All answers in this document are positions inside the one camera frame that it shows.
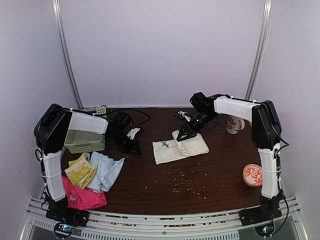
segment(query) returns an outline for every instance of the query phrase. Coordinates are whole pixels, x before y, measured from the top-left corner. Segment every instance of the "blue design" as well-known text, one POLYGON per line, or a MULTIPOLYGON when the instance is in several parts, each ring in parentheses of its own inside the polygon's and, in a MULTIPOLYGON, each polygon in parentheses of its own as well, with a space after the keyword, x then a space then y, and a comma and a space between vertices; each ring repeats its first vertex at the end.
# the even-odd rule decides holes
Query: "blue design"
POLYGON ((167 141, 162 141, 162 147, 169 147, 169 145, 167 144, 167 141))

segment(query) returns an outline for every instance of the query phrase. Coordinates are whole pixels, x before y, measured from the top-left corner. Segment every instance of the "metal pole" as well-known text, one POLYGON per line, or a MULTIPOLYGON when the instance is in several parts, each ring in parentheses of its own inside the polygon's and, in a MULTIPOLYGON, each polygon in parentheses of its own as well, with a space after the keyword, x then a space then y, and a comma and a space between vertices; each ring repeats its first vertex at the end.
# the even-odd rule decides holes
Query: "metal pole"
POLYGON ((52 0, 52 4, 53 4, 53 11, 54 11, 54 17, 56 21, 56 26, 58 28, 58 33, 60 37, 64 65, 65 65, 66 73, 70 82, 71 90, 76 100, 77 107, 79 109, 83 109, 84 107, 80 99, 79 91, 77 88, 74 72, 71 67, 70 57, 68 53, 67 42, 66 42, 65 31, 64 31, 63 21, 62 21, 61 9, 60 9, 60 0, 52 0))
POLYGON ((255 60, 254 60, 254 64, 251 72, 249 85, 245 94, 246 100, 253 99, 256 88, 257 88, 259 74, 262 66, 262 58, 266 49, 266 43, 269 35, 272 6, 273 6, 273 0, 265 0, 259 43, 256 50, 256 55, 255 55, 255 60))

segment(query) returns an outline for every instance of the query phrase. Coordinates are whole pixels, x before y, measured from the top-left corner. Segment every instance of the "yellow cloth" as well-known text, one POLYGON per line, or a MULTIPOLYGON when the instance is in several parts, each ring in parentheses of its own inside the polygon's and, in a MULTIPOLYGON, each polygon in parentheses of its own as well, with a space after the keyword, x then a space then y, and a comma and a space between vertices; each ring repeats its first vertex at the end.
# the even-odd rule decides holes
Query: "yellow cloth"
POLYGON ((64 171, 73 186, 85 189, 96 175, 98 167, 91 166, 89 158, 90 154, 84 152, 77 160, 69 161, 69 168, 64 171))

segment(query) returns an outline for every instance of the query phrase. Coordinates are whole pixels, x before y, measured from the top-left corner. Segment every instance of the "folded towel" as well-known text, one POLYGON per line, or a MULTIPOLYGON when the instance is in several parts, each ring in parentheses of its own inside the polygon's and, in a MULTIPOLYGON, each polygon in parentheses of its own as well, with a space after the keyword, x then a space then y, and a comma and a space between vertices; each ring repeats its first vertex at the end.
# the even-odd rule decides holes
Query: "folded towel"
POLYGON ((90 210, 107 204, 105 193, 94 193, 90 189, 80 189, 73 186, 67 177, 62 178, 65 194, 68 198, 68 207, 78 210, 90 210))
POLYGON ((114 161, 112 158, 94 151, 91 155, 90 164, 97 166, 98 170, 92 181, 87 185, 87 188, 95 193, 100 191, 108 192, 117 180, 124 162, 124 158, 114 161))
POLYGON ((172 133, 173 140, 152 143, 157 165, 209 152, 206 142, 199 133, 196 137, 183 141, 177 141, 178 135, 179 131, 176 130, 172 133))
POLYGON ((73 186, 85 189, 85 187, 94 178, 97 172, 97 167, 90 165, 87 161, 89 158, 90 154, 88 152, 84 152, 77 160, 69 161, 69 168, 65 170, 65 173, 73 186))

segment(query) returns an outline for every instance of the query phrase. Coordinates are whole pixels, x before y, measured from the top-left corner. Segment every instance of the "metal frame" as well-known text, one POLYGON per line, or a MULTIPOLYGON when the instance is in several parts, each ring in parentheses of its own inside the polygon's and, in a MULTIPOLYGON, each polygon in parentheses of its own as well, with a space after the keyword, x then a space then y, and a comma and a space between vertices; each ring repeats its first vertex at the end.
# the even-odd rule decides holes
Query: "metal frame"
POLYGON ((273 0, 265 0, 259 43, 256 50, 256 55, 255 55, 255 60, 253 64, 253 69, 251 72, 249 85, 245 94, 246 100, 252 100, 256 92, 259 76, 261 73, 262 58, 266 50, 267 40, 270 32, 272 7, 273 7, 273 0))
POLYGON ((77 84, 76 84, 74 72, 72 70, 71 61, 70 61, 70 57, 69 57, 69 52, 68 52, 68 48, 67 48, 65 30, 64 30, 64 25, 63 25, 62 15, 61 15, 61 9, 60 9, 60 0, 52 0, 52 4, 53 4, 54 17, 55 17, 55 20, 56 20, 56 26, 57 26, 58 32, 59 32, 60 43, 61 43, 61 48, 62 48, 63 60, 64 60, 64 64, 65 64, 66 73, 67 73, 67 76, 68 76, 68 79, 69 79, 69 82, 70 82, 70 86, 71 86, 71 90, 72 90, 73 96, 74 96, 74 98, 76 100, 77 107, 80 110, 82 110, 82 109, 84 109, 84 107, 83 107, 82 102, 81 102, 80 94, 79 94, 79 91, 78 91, 78 88, 77 88, 77 84))
MULTIPOLYGON (((56 24, 59 32, 60 43, 61 43, 61 48, 63 52, 63 60, 64 60, 67 76, 68 76, 71 90, 76 100, 77 106, 79 109, 82 110, 84 109, 84 107, 83 107, 80 94, 77 88, 77 84, 76 84, 75 76, 72 70, 72 65, 71 65, 69 52, 67 48, 67 41, 65 37, 62 14, 60 9, 60 0, 52 0, 52 3, 53 3, 54 16, 55 16, 55 20, 56 20, 56 24)), ((259 75, 261 72, 261 65, 262 65, 261 62, 262 62, 264 51, 266 49, 266 43, 269 35, 272 5, 273 5, 273 0, 265 0, 258 47, 255 55, 255 60, 254 60, 253 69, 251 72, 250 81, 245 94, 246 100, 251 100, 256 91, 259 75)))
MULTIPOLYGON (((20 240, 28 240, 33 226, 52 231, 55 221, 46 218, 48 205, 43 199, 32 198, 27 209, 25 224, 21 228, 20 240)), ((304 227, 304 218, 295 197, 287 199, 289 216, 300 240, 308 240, 304 227)), ((280 202, 282 216, 275 221, 284 219, 287 214, 285 202, 280 202)), ((79 239, 96 240, 211 240, 239 239, 239 230, 253 228, 253 225, 242 226, 239 217, 241 209, 214 213, 185 215, 131 215, 100 211, 89 211, 86 227, 77 227, 73 236, 79 239)), ((270 221, 257 224, 264 225, 270 221)))

